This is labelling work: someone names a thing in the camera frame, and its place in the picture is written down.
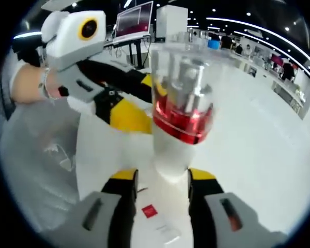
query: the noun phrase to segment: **desk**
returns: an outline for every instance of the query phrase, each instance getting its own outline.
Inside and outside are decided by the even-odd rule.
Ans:
[[[287,92],[292,98],[292,101],[289,101],[287,103],[293,108],[293,110],[297,114],[299,114],[300,109],[303,108],[301,99],[284,82],[282,82],[275,75],[271,74],[269,71],[265,70],[263,67],[256,65],[253,61],[247,58],[244,58],[234,53],[231,53],[231,57],[241,62],[239,63],[239,65],[237,65],[237,67],[244,72],[246,72],[247,67],[256,68],[257,73],[255,75],[255,79],[263,82],[267,86],[270,86],[272,90],[277,88],[277,86],[280,86],[280,88]]]
[[[224,191],[252,207],[269,231],[289,234],[310,207],[309,132],[270,90],[241,70],[225,70],[215,89],[213,128],[191,167],[214,173]],[[76,154],[80,198],[100,191],[118,169],[145,170],[152,156],[150,135],[123,134],[82,114]],[[148,247],[151,231],[137,221],[133,228],[132,247]],[[190,238],[180,247],[190,247]]]

